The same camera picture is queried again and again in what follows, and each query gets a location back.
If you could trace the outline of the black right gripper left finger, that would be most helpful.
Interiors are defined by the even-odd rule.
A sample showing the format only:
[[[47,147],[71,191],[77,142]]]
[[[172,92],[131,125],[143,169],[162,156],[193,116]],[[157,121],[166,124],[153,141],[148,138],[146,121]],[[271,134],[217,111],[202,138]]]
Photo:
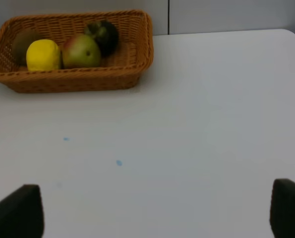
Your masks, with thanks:
[[[41,238],[44,229],[38,185],[25,184],[0,201],[0,238]]]

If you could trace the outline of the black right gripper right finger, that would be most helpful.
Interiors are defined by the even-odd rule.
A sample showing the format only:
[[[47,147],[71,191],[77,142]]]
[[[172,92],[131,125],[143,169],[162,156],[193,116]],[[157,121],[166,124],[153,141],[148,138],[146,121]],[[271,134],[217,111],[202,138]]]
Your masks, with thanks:
[[[270,226],[276,238],[295,238],[295,182],[287,178],[274,180]]]

